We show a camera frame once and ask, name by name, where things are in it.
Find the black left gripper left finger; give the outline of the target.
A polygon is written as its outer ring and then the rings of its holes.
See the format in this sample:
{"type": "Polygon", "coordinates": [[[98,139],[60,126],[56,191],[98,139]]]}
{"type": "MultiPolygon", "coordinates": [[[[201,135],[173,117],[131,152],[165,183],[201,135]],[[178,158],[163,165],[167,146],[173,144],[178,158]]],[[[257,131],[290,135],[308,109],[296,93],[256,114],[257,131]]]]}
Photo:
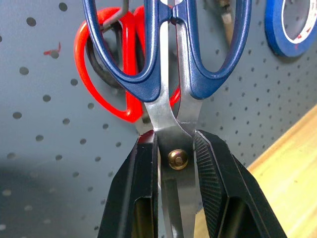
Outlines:
{"type": "Polygon", "coordinates": [[[114,176],[97,238],[158,238],[158,140],[139,136],[114,176]]]}

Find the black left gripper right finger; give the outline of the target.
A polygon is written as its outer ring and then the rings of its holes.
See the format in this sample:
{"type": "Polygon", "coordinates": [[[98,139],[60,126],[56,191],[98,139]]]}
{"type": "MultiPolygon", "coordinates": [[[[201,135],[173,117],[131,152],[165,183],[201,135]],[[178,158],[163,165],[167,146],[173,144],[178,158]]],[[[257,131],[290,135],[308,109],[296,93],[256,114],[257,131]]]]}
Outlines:
{"type": "Polygon", "coordinates": [[[287,238],[258,182],[228,145],[203,130],[194,145],[210,238],[287,238]]]}

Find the blue handled scissors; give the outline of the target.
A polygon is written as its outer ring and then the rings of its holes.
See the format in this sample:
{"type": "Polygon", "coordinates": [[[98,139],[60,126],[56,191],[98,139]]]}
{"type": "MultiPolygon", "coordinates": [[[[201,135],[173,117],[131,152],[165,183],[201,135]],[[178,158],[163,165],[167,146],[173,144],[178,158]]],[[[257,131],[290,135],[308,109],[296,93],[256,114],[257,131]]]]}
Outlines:
{"type": "Polygon", "coordinates": [[[95,0],[83,0],[90,36],[114,78],[145,104],[160,151],[160,182],[166,234],[193,238],[197,190],[193,142],[203,99],[229,77],[244,50],[251,20],[252,0],[236,0],[233,38],[216,72],[207,70],[200,55],[195,0],[144,0],[146,52],[143,70],[135,76],[122,72],[110,58],[99,29],[95,0]],[[181,98],[174,115],[169,101],[168,25],[176,26],[181,98]]]}

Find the grey metal pegboard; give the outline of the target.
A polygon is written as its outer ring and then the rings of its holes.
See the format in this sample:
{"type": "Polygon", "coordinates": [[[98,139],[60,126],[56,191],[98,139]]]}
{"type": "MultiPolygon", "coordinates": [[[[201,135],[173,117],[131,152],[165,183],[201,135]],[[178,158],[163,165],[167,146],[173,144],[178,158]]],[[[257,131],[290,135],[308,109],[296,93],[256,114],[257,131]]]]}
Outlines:
{"type": "MultiPolygon", "coordinates": [[[[252,1],[243,54],[204,101],[197,127],[245,165],[317,104],[317,38],[298,58],[275,55],[266,1],[252,1]]],[[[0,0],[0,238],[97,238],[113,176],[138,131],[79,78],[82,0],[0,0]]]]}

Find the blue tape roll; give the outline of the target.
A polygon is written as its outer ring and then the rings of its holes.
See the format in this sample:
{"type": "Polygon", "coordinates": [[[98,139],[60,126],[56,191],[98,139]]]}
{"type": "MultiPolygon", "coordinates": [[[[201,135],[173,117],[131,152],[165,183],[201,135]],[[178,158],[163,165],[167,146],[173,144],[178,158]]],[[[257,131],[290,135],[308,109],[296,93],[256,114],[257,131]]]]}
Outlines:
{"type": "Polygon", "coordinates": [[[317,0],[309,0],[307,20],[301,32],[291,39],[284,25],[286,0],[267,0],[264,17],[265,34],[272,50],[283,57],[298,57],[317,38],[317,0]]]}

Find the grey metal pegboard hook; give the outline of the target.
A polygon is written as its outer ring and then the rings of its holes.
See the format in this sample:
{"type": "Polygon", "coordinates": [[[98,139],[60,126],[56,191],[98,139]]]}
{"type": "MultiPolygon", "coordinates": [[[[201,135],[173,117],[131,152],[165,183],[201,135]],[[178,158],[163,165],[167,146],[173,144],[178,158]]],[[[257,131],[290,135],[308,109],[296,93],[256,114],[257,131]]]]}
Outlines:
{"type": "Polygon", "coordinates": [[[122,18],[129,9],[129,0],[122,0],[122,7],[117,11],[114,15],[112,15],[109,19],[105,20],[101,26],[101,31],[107,31],[111,25],[117,22],[120,18],[122,18]]]}

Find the red handled scissors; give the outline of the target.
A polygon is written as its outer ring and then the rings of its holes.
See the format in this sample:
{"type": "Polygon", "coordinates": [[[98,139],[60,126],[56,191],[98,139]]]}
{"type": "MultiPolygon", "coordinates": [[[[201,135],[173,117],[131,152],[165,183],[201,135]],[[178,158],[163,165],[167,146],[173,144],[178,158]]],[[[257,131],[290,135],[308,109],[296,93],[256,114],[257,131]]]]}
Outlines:
{"type": "Polygon", "coordinates": [[[180,92],[169,94],[168,24],[172,9],[167,0],[144,0],[144,4],[130,10],[117,22],[122,28],[122,60],[119,67],[104,44],[103,22],[120,7],[96,9],[95,0],[83,0],[85,21],[77,31],[74,42],[75,64],[88,92],[106,110],[118,118],[137,122],[147,113],[153,130],[159,136],[173,135],[182,130],[172,106],[180,99],[180,92]],[[93,85],[87,72],[84,55],[87,42],[92,43],[101,59],[100,67],[125,90],[126,109],[112,106],[93,85]]]}

